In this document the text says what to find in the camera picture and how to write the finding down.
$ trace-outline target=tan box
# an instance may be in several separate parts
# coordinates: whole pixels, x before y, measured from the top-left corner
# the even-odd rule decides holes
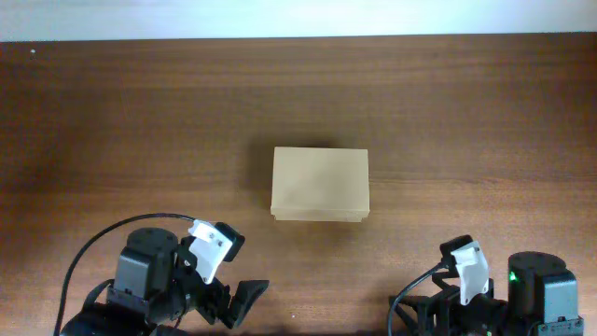
[[[277,220],[361,221],[369,214],[367,150],[277,147],[271,214]]]

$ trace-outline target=wooden tabletop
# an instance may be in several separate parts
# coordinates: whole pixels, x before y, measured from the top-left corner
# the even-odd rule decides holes
[[[597,333],[597,35],[0,44],[0,334],[49,335],[78,249],[125,217],[225,221],[218,277],[270,279],[240,331],[383,330],[387,298],[470,233],[563,258]],[[363,223],[276,222],[275,146],[366,148]],[[115,274],[129,232],[80,261],[65,320]],[[414,293],[433,294],[423,284]],[[181,325],[208,326],[197,313]]]

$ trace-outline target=wooden table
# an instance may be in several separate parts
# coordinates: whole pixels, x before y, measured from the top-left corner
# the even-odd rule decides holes
[[[597,333],[597,35],[0,45],[0,334],[49,335],[66,269],[147,212],[246,236],[219,278],[270,279],[241,331],[383,330],[387,297],[470,233],[556,254]],[[275,146],[367,148],[364,223],[275,222]],[[133,229],[81,260],[65,318],[113,277]],[[424,284],[415,293],[432,294]],[[182,329],[223,330],[189,314]]]

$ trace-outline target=wire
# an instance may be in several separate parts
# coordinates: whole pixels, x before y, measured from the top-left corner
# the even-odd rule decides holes
[[[109,227],[101,230],[98,234],[94,235],[87,243],[85,243],[83,245],[83,247],[81,247],[81,249],[76,254],[75,258],[73,259],[73,262],[71,262],[71,265],[68,268],[68,271],[66,272],[66,276],[64,277],[64,283],[62,283],[62,294],[60,297],[60,308],[58,308],[58,316],[56,317],[56,326],[54,327],[54,336],[60,336],[60,328],[61,328],[61,324],[62,324],[62,318],[64,317],[64,306],[66,305],[66,292],[68,291],[68,283],[71,280],[71,276],[73,275],[73,271],[75,270],[76,264],[81,259],[81,257],[83,257],[83,254],[85,253],[85,251],[87,251],[87,249],[90,248],[91,244],[95,243],[95,241],[100,239],[106,233],[112,231],[113,229],[119,228],[125,224],[131,223],[131,222],[134,222],[137,220],[141,220],[141,219],[164,218],[164,217],[178,218],[178,219],[184,219],[184,220],[188,220],[188,221],[195,220],[195,218],[193,218],[191,216],[168,214],[168,213],[145,214],[145,215],[130,217],[130,218],[121,220],[120,222],[118,222],[116,224],[112,224]]]
[[[176,323],[174,324],[174,327],[172,328],[172,330],[170,330],[170,334],[172,335],[173,332],[175,332],[178,329],[178,326],[180,326],[180,322],[183,320],[183,316],[180,315],[178,317],[178,319],[176,320]]]
[[[394,317],[394,310],[395,308],[398,306],[398,304],[400,303],[400,301],[402,299],[404,299],[404,297],[407,295],[407,293],[409,293],[413,288],[417,287],[417,285],[421,284],[422,281],[426,278],[428,278],[429,276],[431,276],[431,274],[439,271],[442,268],[445,268],[446,266],[444,265],[443,262],[440,262],[439,264],[437,264],[436,266],[434,266],[431,270],[425,272],[423,275],[419,276],[418,278],[414,279],[413,282],[411,282],[408,286],[404,287],[404,289],[402,289],[398,295],[396,296],[396,298],[394,299],[394,302],[392,302],[392,306],[390,307],[390,311],[388,312],[388,336],[393,336],[392,334],[392,318]]]
[[[529,330],[527,331],[527,333],[526,333],[526,336],[531,336],[531,333],[533,332],[533,329],[534,329],[536,326],[540,325],[540,324],[541,324],[541,321],[536,321],[536,322],[534,322],[534,323],[531,325],[531,327],[529,328]]]

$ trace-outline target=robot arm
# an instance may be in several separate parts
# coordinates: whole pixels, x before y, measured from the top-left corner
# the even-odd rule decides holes
[[[582,336],[584,323],[578,316],[576,279],[565,262],[539,252],[520,252],[508,259],[508,301],[493,298],[493,280],[485,284],[482,252],[473,249],[468,257],[461,253],[472,245],[470,236],[442,244],[440,265],[446,272],[433,272],[432,280],[441,289],[432,297],[405,296],[399,303],[414,309],[415,321],[399,306],[393,312],[405,322],[411,336]],[[470,266],[465,273],[463,266]],[[461,285],[444,280],[461,278]],[[396,297],[390,298],[393,306]]]
[[[114,280],[95,288],[62,336],[150,335],[165,321],[196,310],[210,324],[241,325],[269,281],[242,281],[234,297],[214,277],[230,262],[244,237],[225,223],[194,220],[189,237],[178,243],[171,232],[145,228],[129,235]],[[95,302],[107,289],[106,303]]]

